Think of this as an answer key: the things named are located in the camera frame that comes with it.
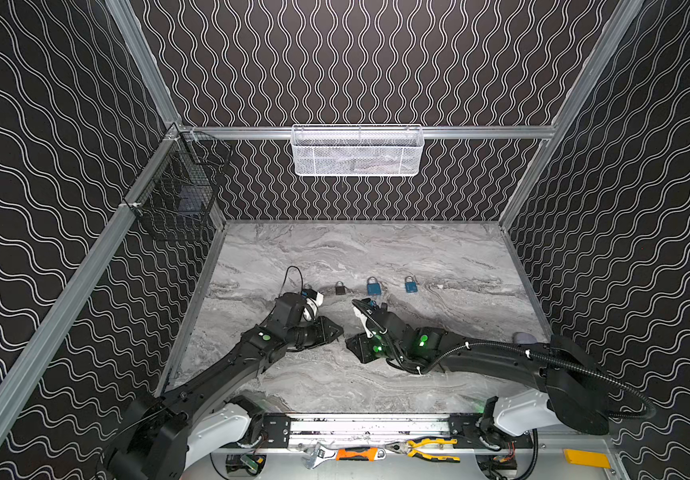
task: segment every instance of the gray marble surface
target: gray marble surface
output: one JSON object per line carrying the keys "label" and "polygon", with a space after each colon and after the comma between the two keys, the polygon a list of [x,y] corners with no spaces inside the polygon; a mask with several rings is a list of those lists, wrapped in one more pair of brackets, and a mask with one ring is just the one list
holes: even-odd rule
{"label": "gray marble surface", "polygon": [[[225,355],[273,307],[283,273],[301,268],[325,295],[321,314],[359,333],[350,305],[382,285],[378,302],[412,326],[442,326],[465,336],[510,341],[514,332],[545,340],[521,280],[491,224],[230,224],[204,306],[175,385]],[[407,293],[404,278],[417,279]],[[334,283],[348,288],[334,294]],[[300,288],[290,273],[285,290]],[[525,387],[467,372],[410,376],[384,360],[362,365],[344,339],[289,353],[240,389],[286,412],[479,412],[486,398]]]}

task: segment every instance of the pliers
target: pliers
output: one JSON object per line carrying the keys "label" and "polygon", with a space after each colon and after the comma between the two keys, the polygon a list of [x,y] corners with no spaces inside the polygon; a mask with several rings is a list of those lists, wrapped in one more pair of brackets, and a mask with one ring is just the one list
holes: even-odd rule
{"label": "pliers", "polygon": [[459,463],[459,457],[448,456],[448,455],[430,455],[429,453],[420,452],[416,448],[437,445],[439,450],[443,449],[447,445],[456,445],[457,439],[452,438],[447,440],[446,438],[436,438],[436,437],[423,437],[415,438],[414,440],[408,440],[407,442],[395,442],[389,443],[385,446],[385,449],[389,452],[402,453],[410,457],[421,458],[427,462],[449,462],[449,463]]}

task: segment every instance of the yellow rectangular block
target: yellow rectangular block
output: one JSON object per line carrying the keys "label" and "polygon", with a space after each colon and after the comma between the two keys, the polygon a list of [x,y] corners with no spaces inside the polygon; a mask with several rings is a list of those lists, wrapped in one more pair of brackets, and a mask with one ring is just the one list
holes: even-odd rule
{"label": "yellow rectangular block", "polygon": [[570,450],[564,448],[566,461],[571,465],[584,465],[589,467],[611,468],[609,459],[603,453],[585,452],[583,450]]}

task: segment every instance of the wavy patterned wall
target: wavy patterned wall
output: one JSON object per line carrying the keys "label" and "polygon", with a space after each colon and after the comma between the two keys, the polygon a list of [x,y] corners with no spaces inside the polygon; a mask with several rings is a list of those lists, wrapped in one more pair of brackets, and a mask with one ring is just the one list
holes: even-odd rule
{"label": "wavy patterned wall", "polygon": [[419,174],[404,177],[299,177],[288,141],[242,141],[217,202],[241,220],[496,221],[538,140],[433,140]]}
{"label": "wavy patterned wall", "polygon": [[0,449],[0,479],[92,478],[139,392],[153,393],[210,242],[132,227]]}
{"label": "wavy patterned wall", "polygon": [[660,407],[615,426],[631,477],[690,478],[690,0],[644,4],[511,235],[553,330]]}
{"label": "wavy patterned wall", "polygon": [[164,130],[104,4],[0,2],[0,381]]}
{"label": "wavy patterned wall", "polygon": [[549,124],[615,0],[132,0],[196,126]]}

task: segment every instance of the blue padlock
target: blue padlock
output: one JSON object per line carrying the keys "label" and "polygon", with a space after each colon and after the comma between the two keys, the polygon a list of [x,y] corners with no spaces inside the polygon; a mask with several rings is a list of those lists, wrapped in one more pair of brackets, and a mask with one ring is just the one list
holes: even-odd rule
{"label": "blue padlock", "polygon": [[417,293],[417,282],[414,281],[413,276],[403,279],[403,285],[406,287],[407,293]]}
{"label": "blue padlock", "polygon": [[367,295],[382,295],[383,289],[379,286],[377,278],[370,276],[367,278]]}

